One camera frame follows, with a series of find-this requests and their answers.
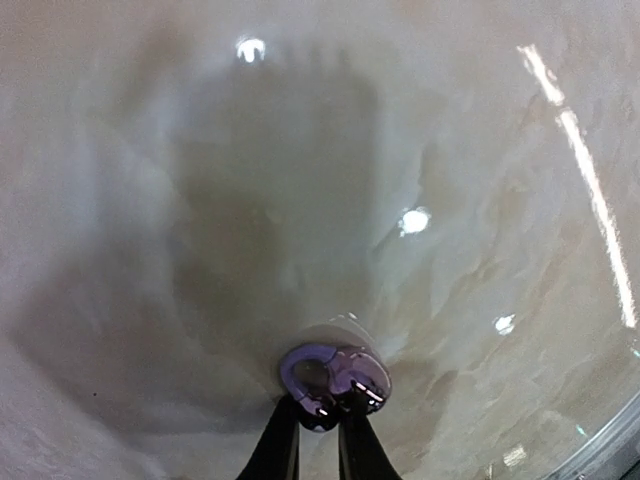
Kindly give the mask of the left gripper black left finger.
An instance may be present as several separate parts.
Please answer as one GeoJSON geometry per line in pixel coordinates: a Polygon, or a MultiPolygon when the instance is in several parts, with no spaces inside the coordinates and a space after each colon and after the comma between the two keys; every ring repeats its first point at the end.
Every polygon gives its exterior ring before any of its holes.
{"type": "Polygon", "coordinates": [[[237,480],[298,480],[299,427],[297,403],[283,396],[237,480]]]}

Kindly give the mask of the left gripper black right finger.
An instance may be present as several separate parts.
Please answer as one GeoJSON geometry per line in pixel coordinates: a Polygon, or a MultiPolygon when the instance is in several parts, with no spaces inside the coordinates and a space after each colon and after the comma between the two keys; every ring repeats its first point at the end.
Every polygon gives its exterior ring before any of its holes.
{"type": "Polygon", "coordinates": [[[368,397],[349,392],[338,397],[339,478],[400,480],[366,415],[368,397]]]}

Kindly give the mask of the purple chrome earbud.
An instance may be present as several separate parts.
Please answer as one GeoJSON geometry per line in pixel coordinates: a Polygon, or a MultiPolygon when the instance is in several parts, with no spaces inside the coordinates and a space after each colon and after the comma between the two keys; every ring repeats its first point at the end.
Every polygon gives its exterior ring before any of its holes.
{"type": "Polygon", "coordinates": [[[392,394],[388,369],[365,345],[305,343],[279,363],[286,391],[299,408],[299,422],[314,432],[328,432],[347,415],[370,415],[392,394]]]}

